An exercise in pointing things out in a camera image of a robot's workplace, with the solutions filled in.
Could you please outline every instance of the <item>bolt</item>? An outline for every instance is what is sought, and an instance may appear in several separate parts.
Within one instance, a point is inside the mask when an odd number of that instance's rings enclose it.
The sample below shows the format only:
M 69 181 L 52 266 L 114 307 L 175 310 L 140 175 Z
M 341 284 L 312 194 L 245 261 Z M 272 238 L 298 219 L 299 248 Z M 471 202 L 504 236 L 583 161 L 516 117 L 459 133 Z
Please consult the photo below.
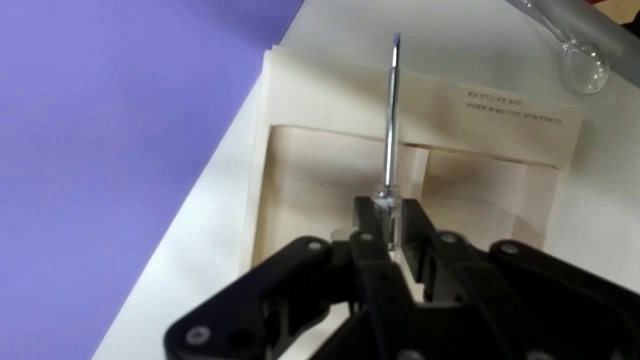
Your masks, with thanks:
M 505 254 L 518 254 L 519 252 L 519 248 L 516 244 L 511 244 L 511 242 L 502 244 L 500 250 L 505 252 Z
M 185 332 L 185 344 L 201 346 L 204 342 L 207 342 L 209 337 L 212 337 L 212 331 L 207 331 L 205 327 L 196 327 Z
M 553 357 L 534 351 L 534 353 L 525 353 L 525 360 L 553 360 Z
M 445 244 L 454 244 L 457 238 L 454 234 L 449 234 L 449 232 L 442 232 L 439 240 L 445 242 Z
M 424 360 L 424 357 L 412 348 L 402 351 L 396 360 Z
M 306 246 L 307 246 L 307 250 L 319 250 L 321 248 L 319 242 L 307 242 Z

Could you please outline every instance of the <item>screw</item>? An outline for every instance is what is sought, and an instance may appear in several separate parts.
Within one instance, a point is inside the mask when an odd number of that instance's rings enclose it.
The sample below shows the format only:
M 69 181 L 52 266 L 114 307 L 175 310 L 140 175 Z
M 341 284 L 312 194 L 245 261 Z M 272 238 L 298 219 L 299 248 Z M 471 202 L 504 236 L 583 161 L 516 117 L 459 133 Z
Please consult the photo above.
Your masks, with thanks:
M 424 357 L 412 348 L 402 351 L 396 360 L 424 360 Z
M 205 327 L 196 327 L 185 332 L 185 344 L 201 346 L 204 342 L 207 342 L 209 337 L 212 337 L 212 331 L 207 331 Z
M 511 244 L 511 242 L 502 244 L 500 250 L 505 252 L 505 254 L 518 254 L 519 252 L 519 248 L 516 244 Z
M 525 360 L 553 360 L 553 357 L 534 351 L 534 353 L 525 353 Z
M 307 242 L 306 246 L 307 246 L 307 250 L 319 250 L 321 248 L 319 242 Z
M 445 244 L 454 244 L 457 238 L 454 234 L 442 232 L 439 240 L 445 242 Z

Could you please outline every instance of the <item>purple background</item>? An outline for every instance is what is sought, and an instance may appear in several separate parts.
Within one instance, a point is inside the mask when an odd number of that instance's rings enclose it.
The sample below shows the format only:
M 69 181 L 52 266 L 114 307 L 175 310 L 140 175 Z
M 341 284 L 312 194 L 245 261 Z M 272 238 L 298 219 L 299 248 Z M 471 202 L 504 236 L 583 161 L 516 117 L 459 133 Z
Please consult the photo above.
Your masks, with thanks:
M 91 357 L 299 2 L 0 2 L 0 358 Z

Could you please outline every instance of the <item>purple surface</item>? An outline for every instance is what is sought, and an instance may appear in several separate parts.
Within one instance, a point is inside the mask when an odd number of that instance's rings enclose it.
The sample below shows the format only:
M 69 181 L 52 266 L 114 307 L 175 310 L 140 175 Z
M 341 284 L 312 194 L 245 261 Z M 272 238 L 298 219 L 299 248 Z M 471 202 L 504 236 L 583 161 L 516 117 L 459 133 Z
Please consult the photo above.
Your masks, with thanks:
M 299 2 L 0 2 L 0 358 L 91 357 Z

